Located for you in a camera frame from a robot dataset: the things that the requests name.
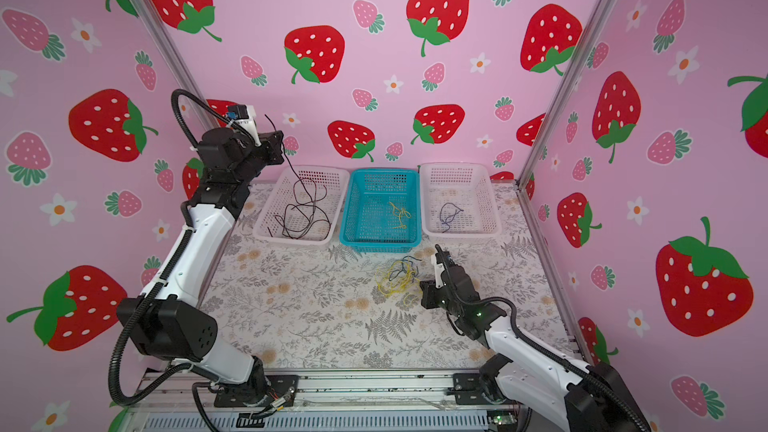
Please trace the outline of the left white plastic basket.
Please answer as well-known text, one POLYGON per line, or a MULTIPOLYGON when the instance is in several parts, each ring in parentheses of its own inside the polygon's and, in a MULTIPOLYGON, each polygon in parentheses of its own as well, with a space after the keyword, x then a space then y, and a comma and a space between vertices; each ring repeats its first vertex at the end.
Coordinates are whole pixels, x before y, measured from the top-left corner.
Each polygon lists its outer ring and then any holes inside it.
POLYGON ((327 247, 340 221, 350 173, 294 166, 278 178, 253 228, 256 239, 292 247, 327 247))

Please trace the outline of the white plastic basket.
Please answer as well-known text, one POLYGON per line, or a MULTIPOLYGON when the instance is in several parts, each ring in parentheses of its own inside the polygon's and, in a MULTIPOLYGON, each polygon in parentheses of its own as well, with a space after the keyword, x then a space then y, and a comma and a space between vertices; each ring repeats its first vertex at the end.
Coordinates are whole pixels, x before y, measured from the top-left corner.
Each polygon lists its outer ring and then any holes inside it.
POLYGON ((253 228, 256 239, 292 247, 327 247, 340 221, 350 173, 294 166, 278 178, 253 228))
POLYGON ((435 241, 477 242, 498 237, 502 224, 487 169, 472 163, 419 167, 421 224, 435 241))

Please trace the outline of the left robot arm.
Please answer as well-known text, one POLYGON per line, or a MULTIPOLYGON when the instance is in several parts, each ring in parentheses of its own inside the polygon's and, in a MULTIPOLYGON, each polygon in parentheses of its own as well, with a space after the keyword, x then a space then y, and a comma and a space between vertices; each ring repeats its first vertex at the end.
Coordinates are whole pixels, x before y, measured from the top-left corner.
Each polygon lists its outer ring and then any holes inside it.
POLYGON ((193 93, 177 89, 171 107, 182 132, 203 164, 200 184, 181 205, 182 232, 158 273, 136 298, 117 307, 123 326, 108 368, 112 401, 132 406, 181 372, 205 378, 235 401, 253 406, 269 393, 263 362, 221 337, 216 320, 200 303, 223 254, 225 243, 250 195, 250 184, 268 166, 283 164, 284 135, 260 133, 255 110, 235 104, 223 115, 193 93), (127 344, 169 368, 133 395, 120 384, 127 344))

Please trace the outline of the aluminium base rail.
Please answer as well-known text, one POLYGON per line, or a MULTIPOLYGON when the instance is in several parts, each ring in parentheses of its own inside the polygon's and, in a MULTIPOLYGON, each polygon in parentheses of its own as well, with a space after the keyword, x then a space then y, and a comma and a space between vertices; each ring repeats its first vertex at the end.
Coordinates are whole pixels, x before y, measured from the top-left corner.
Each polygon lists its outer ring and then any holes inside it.
POLYGON ((271 390, 248 405, 221 385, 181 374, 127 410, 122 431, 565 431, 549 412, 556 395, 493 396, 472 369, 274 369, 271 390))

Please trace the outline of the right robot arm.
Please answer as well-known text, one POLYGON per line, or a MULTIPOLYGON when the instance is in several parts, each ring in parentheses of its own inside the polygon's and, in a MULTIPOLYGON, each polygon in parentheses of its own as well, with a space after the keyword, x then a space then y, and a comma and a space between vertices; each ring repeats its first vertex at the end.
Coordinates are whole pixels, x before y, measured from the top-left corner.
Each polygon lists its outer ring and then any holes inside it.
POLYGON ((419 283, 421 304, 441 308, 458 334, 494 352, 480 372, 493 402, 519 402, 564 431, 648 431, 620 374, 562 353, 517 325, 517 308, 503 297, 481 298, 464 268, 441 248, 434 278, 419 283))

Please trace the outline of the right white plastic basket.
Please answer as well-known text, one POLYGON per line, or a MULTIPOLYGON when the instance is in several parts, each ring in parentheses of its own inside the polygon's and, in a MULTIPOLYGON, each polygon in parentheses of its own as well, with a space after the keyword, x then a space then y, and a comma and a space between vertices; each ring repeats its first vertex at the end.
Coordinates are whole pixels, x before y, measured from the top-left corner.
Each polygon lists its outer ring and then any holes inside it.
POLYGON ((435 241, 477 242, 498 237, 502 224, 487 169, 472 163, 419 167, 421 224, 435 241))

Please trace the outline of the teal plastic basket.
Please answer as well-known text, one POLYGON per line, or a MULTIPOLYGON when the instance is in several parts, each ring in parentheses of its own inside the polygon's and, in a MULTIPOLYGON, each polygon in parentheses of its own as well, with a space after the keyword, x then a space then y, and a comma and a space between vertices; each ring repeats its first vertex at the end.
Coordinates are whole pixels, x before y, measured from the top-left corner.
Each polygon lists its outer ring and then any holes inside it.
POLYGON ((367 168, 351 174, 339 232, 343 245, 360 253, 406 254, 421 239, 416 171, 367 168))

